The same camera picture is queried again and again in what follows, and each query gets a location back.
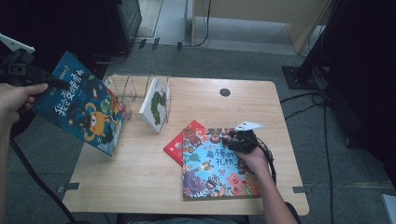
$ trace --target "blue book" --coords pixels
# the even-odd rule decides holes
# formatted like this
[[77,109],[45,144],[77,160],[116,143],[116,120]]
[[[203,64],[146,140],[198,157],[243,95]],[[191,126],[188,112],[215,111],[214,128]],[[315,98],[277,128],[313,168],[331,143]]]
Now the blue book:
[[221,138],[233,129],[183,130],[183,198],[229,199],[260,197],[256,176]]
[[69,90],[52,86],[36,100],[38,116],[113,155],[120,135],[124,106],[105,84],[67,51],[52,72]]

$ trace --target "person's left hand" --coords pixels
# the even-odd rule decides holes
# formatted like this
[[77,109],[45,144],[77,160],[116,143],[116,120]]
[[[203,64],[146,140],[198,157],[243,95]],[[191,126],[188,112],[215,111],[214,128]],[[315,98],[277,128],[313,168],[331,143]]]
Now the person's left hand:
[[45,91],[47,88],[47,83],[26,87],[13,87],[6,83],[1,83],[0,122],[10,125],[17,122],[20,119],[18,111],[20,109],[31,109],[35,102],[35,98],[33,96]]

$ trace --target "children's book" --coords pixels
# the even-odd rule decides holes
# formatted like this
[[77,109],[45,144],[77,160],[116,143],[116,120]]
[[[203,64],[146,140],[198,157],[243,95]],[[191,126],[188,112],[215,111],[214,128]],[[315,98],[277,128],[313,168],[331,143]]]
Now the children's book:
[[256,176],[222,144],[233,129],[183,130],[183,198],[259,197]]
[[156,133],[160,132],[163,121],[167,116],[167,109],[169,108],[166,108],[166,101],[167,96],[163,83],[155,77],[151,81],[139,114]]
[[[198,121],[193,120],[186,129],[204,128]],[[183,165],[183,132],[180,132],[163,150],[181,166]]]
[[125,109],[117,96],[67,51],[53,77],[69,90],[49,88],[35,100],[33,111],[88,144],[112,155]]

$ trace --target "red book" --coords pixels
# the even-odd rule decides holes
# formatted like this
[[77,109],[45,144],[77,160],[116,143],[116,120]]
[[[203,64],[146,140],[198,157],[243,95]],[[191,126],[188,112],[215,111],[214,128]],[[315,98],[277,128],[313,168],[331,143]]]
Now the red book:
[[[204,126],[198,121],[193,120],[186,129],[198,129]],[[180,132],[163,150],[168,153],[175,161],[183,166],[183,132]]]

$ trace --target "black hand-mounted device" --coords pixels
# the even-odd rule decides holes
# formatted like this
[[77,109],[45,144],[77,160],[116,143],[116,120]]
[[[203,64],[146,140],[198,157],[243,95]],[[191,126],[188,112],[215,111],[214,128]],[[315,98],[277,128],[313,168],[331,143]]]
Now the black hand-mounted device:
[[226,145],[232,151],[238,151],[243,153],[250,153],[254,148],[259,147],[268,160],[271,168],[271,176],[276,183],[276,170],[274,166],[274,157],[271,150],[264,142],[256,137],[256,134],[252,130],[248,131],[231,131],[229,132],[232,139],[223,137],[222,144]]
[[17,49],[10,53],[0,64],[0,83],[20,87],[45,82],[63,90],[69,89],[66,81],[54,78],[45,70],[32,66],[34,58],[35,56],[25,49]]

